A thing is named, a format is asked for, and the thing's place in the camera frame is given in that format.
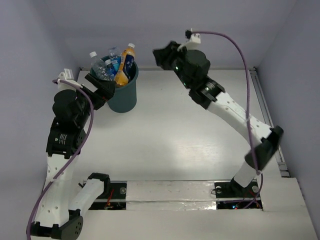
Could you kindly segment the clear bottle dark blue label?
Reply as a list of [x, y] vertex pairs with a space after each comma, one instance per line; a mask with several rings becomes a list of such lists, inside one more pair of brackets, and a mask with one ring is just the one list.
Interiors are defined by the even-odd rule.
[[117, 71], [116, 71], [114, 65], [112, 64], [112, 61], [110, 59], [107, 59], [105, 61], [105, 65], [106, 65], [106, 70], [107, 70], [108, 75], [111, 78], [114, 78], [117, 74]]

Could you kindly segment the orange juice bottle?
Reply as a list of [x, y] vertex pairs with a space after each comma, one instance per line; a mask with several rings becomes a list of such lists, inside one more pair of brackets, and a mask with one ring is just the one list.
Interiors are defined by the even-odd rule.
[[115, 82], [118, 87], [126, 86], [130, 81], [130, 71], [135, 62], [135, 45], [129, 43], [128, 47], [121, 54], [121, 62], [115, 76]]

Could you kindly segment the clear bottle light blue label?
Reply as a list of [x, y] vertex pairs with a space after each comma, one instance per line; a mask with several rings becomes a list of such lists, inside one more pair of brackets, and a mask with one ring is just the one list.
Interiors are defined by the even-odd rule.
[[114, 69], [118, 71], [122, 61], [122, 52], [117, 46], [115, 46], [115, 47], [109, 48], [108, 53], [109, 53], [109, 59]]

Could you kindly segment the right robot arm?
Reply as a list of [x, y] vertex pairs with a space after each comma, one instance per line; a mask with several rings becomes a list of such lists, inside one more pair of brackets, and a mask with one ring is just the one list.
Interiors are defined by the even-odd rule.
[[222, 85], [209, 77], [210, 61], [202, 51], [170, 41], [152, 53], [157, 66], [174, 71], [196, 104], [224, 120], [250, 145], [239, 171], [226, 184], [235, 196], [242, 196], [278, 150], [284, 130], [246, 113]]

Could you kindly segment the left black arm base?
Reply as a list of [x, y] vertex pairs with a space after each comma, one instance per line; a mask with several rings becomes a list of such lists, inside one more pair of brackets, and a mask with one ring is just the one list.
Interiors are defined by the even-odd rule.
[[126, 194], [126, 181], [111, 182], [109, 193], [100, 195], [89, 210], [126, 210]]

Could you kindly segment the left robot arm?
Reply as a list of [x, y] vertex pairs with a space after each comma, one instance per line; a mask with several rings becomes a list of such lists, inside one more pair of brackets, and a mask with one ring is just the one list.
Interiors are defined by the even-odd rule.
[[53, 99], [54, 119], [46, 145], [46, 179], [27, 223], [29, 240], [78, 239], [86, 212], [98, 197], [110, 194], [109, 175], [94, 172], [74, 199], [70, 199], [73, 173], [91, 133], [94, 111], [103, 107], [116, 90], [113, 81], [98, 80], [91, 74], [85, 79], [96, 87], [95, 91], [63, 75], [53, 80], [59, 91]]

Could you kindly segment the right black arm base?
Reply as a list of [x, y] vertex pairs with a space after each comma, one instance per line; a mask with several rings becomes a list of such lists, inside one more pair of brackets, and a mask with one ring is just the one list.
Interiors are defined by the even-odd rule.
[[218, 210], [263, 209], [256, 180], [245, 188], [232, 188], [228, 181], [214, 183], [211, 194], [215, 196]]

